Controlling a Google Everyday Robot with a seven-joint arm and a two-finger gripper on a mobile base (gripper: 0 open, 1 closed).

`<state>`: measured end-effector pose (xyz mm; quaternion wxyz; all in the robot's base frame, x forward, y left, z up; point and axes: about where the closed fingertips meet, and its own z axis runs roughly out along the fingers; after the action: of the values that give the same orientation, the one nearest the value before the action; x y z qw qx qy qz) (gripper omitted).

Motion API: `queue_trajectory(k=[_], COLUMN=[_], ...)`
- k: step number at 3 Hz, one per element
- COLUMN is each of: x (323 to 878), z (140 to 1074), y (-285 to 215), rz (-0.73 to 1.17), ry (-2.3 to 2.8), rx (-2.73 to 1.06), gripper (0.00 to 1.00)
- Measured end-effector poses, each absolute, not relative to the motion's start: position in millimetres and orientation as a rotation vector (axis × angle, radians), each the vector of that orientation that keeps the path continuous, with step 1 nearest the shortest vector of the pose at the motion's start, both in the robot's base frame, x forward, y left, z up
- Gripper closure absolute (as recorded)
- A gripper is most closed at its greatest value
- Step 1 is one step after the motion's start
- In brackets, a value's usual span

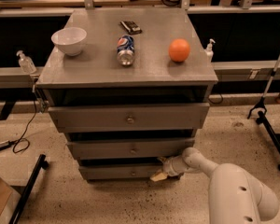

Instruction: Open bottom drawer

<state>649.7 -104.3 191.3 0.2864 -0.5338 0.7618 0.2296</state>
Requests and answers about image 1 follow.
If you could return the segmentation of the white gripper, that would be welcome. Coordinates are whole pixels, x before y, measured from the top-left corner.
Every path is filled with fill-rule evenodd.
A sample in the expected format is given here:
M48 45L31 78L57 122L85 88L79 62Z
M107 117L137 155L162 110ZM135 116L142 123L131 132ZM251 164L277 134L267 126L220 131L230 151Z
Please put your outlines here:
M189 170L189 166L185 163L182 156L175 157L158 157L158 160L163 163L162 170L158 170L154 175L150 177L153 182L165 180L167 176L178 176L186 173Z

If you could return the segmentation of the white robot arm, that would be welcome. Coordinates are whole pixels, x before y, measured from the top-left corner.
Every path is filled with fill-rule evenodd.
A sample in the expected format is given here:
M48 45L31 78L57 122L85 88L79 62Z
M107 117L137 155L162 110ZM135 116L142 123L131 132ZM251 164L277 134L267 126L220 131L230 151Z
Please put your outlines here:
M194 147L186 148L179 156L159 160L162 168L150 177L154 182L184 173L201 172L209 178L210 224L261 224L278 214L274 191L238 165L217 164Z

